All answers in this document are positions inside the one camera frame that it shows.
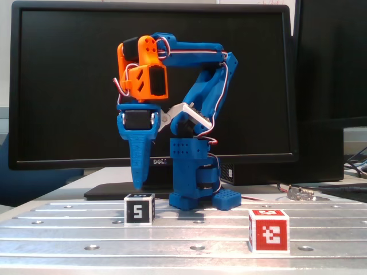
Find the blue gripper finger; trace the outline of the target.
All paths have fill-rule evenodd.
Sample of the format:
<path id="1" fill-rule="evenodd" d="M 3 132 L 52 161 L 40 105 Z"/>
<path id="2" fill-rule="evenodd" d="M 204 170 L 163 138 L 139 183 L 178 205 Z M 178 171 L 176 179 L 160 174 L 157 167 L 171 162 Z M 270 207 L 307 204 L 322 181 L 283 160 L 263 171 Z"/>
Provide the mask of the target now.
<path id="1" fill-rule="evenodd" d="M 132 181 L 137 190 L 142 189 L 147 180 L 152 141 L 156 139 L 159 128 L 153 129 L 119 129 L 123 140 L 128 141 L 130 149 L 130 166 Z"/>

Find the blue gripper body with servo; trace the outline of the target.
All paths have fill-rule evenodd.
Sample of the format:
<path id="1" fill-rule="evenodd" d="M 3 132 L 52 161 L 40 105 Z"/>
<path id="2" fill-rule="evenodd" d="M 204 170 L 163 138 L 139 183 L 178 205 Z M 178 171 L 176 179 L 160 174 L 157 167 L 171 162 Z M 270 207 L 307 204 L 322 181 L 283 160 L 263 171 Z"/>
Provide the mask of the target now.
<path id="1" fill-rule="evenodd" d="M 159 128 L 159 106 L 144 103 L 118 104 L 117 125 L 119 129 Z"/>

